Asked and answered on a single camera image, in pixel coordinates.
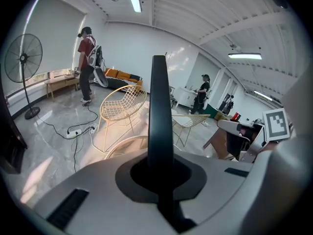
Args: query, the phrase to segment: white cabinet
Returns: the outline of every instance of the white cabinet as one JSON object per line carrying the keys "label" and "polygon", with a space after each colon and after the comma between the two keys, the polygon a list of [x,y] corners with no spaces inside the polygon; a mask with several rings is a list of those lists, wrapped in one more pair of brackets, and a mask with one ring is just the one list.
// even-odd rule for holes
{"label": "white cabinet", "polygon": [[197,93],[194,91],[190,91],[186,88],[178,87],[175,90],[175,98],[177,100],[176,107],[181,104],[187,107],[193,107],[194,99],[197,96]]}

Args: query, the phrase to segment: shoe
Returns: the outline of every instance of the shoe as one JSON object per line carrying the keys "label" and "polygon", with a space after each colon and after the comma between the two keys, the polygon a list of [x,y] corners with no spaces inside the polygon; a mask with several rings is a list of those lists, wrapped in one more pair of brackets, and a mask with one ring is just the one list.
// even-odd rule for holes
{"label": "shoe", "polygon": [[91,102],[91,99],[89,99],[89,100],[84,100],[83,98],[81,98],[80,101],[81,101],[82,103],[89,103],[89,102]]}
{"label": "shoe", "polygon": [[206,122],[201,122],[201,124],[203,125],[203,126],[205,126],[205,127],[207,127],[208,126],[208,124],[206,123]]}

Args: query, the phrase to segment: red shirt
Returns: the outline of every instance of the red shirt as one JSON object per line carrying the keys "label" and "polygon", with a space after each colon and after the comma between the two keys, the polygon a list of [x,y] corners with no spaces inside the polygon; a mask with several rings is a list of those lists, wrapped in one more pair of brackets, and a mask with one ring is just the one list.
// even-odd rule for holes
{"label": "red shirt", "polygon": [[78,52],[85,52],[86,54],[83,60],[82,69],[88,65],[86,56],[90,54],[93,48],[94,48],[94,45],[92,44],[91,40],[88,37],[84,38],[80,42],[80,45],[78,47]]}

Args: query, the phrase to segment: standing fan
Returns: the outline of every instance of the standing fan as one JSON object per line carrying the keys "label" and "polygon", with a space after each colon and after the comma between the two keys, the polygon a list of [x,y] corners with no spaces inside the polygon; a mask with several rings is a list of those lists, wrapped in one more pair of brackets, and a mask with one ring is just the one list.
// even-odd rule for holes
{"label": "standing fan", "polygon": [[31,119],[40,111],[39,107],[31,107],[26,91],[25,81],[38,70],[43,57],[43,47],[39,39],[32,34],[18,36],[10,45],[5,55],[4,68],[8,78],[16,83],[23,83],[29,110],[26,119]]}

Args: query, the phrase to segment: fan base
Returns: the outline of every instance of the fan base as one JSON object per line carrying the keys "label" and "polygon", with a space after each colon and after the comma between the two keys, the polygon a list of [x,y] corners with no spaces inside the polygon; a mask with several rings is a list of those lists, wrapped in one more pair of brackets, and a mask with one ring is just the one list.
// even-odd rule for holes
{"label": "fan base", "polygon": [[31,110],[28,110],[25,113],[25,119],[31,119],[33,118],[35,115],[37,115],[40,111],[39,107],[31,107]]}

